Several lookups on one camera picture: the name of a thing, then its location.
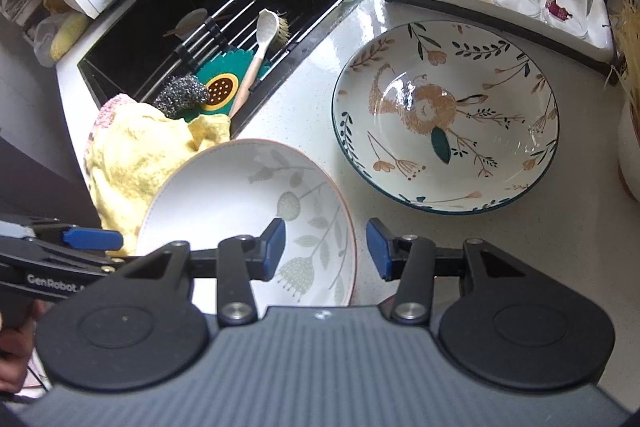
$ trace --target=wooden handle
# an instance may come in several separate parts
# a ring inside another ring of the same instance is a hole
[[[262,60],[263,57],[260,57],[259,54],[254,55],[251,64],[249,64],[249,69],[247,69],[244,74],[242,84],[240,84],[238,92],[236,93],[234,104],[231,106],[231,111],[229,111],[229,118],[232,118],[244,105],[246,99],[249,98],[249,88],[254,85],[254,80],[255,77],[258,76],[258,71],[260,71]]]

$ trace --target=white countertop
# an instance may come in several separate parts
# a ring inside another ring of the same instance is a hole
[[[98,20],[58,65],[63,107],[80,162],[97,107],[75,63],[104,31],[104,25],[122,12],[120,6]],[[548,173],[530,193],[486,214],[441,216],[396,203],[361,179],[338,147],[331,123],[332,92],[351,55],[393,26],[444,18],[451,17],[384,0],[363,1],[276,91],[240,137],[268,138],[293,146],[334,179],[356,229],[354,304],[378,303],[396,288],[395,283],[380,280],[367,253],[364,230],[370,217],[380,217],[394,233],[419,233],[443,247],[459,247],[467,237],[483,237],[607,311],[617,338],[601,384],[635,410],[640,405],[640,204],[625,195],[618,181],[620,88],[603,90],[600,74],[509,36],[535,60],[553,87],[560,141]],[[451,298],[453,285],[441,286],[449,287],[448,295],[436,297]]]

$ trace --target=white pot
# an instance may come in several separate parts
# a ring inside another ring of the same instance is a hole
[[[627,194],[640,201],[640,139],[631,118],[631,103],[625,103],[620,115],[618,174]]]

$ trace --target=plate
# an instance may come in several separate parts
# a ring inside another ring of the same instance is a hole
[[[492,210],[544,175],[558,106],[533,60],[453,21],[393,28],[351,57],[334,89],[334,131],[354,169],[408,206]]]
[[[162,185],[140,228],[137,255],[170,241],[192,250],[258,236],[274,217],[287,241],[275,277],[252,281],[260,315],[267,306],[346,306],[355,281],[355,237],[338,188],[315,163],[284,144],[241,139],[203,151]],[[216,312],[216,281],[196,279],[193,303]]]

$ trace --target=human hand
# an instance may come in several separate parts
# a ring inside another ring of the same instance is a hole
[[[44,303],[33,301],[29,317],[17,330],[3,330],[0,317],[0,391],[18,393],[21,390],[33,351],[34,321],[43,313]]]

